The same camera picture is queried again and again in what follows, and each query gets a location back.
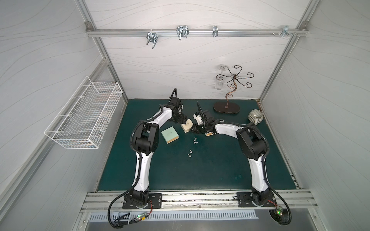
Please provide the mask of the cream drawer jewelry box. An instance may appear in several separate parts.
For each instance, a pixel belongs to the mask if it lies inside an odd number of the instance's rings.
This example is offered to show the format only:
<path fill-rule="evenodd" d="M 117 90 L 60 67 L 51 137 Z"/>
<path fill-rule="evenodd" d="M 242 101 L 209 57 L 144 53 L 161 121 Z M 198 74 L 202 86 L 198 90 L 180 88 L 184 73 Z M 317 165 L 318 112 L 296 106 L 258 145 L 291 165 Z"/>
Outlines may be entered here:
<path fill-rule="evenodd" d="M 213 132 L 208 132 L 208 133 L 206 133 L 206 134 L 205 134 L 205 136 L 206 136 L 206 137 L 208 137 L 208 136 L 212 136 L 212 135 L 214 135 L 214 133 L 213 133 Z"/>

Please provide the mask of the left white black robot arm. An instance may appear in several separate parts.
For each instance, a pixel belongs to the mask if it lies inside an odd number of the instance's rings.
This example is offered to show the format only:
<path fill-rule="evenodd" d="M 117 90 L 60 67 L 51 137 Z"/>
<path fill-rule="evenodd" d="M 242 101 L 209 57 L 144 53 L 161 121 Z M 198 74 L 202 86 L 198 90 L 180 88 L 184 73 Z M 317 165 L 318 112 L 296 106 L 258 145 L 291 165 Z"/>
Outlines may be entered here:
<path fill-rule="evenodd" d="M 139 209 L 147 206 L 150 164 L 159 145 L 160 128 L 167 121 L 186 124 L 187 119 L 175 88 L 168 103 L 160 105 L 159 111 L 151 118 L 138 122 L 130 136 L 130 147 L 136 152 L 135 180 L 125 201 Z"/>

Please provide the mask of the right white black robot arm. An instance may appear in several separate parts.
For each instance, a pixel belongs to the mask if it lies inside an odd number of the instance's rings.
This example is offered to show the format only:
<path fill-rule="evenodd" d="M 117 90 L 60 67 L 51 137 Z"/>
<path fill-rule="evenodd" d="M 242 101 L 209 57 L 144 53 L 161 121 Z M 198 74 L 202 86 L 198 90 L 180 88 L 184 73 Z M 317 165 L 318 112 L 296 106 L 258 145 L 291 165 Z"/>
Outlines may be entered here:
<path fill-rule="evenodd" d="M 197 102 L 197 108 L 198 112 L 193 115 L 196 124 L 192 126 L 191 131 L 195 134 L 211 132 L 227 135 L 238 140 L 251 170 L 251 200 L 255 206 L 262 207 L 273 195 L 267 179 L 265 164 L 265 158 L 269 153 L 269 143 L 266 137 L 252 122 L 238 124 L 215 119 L 208 110 L 202 110 L 199 102 Z"/>

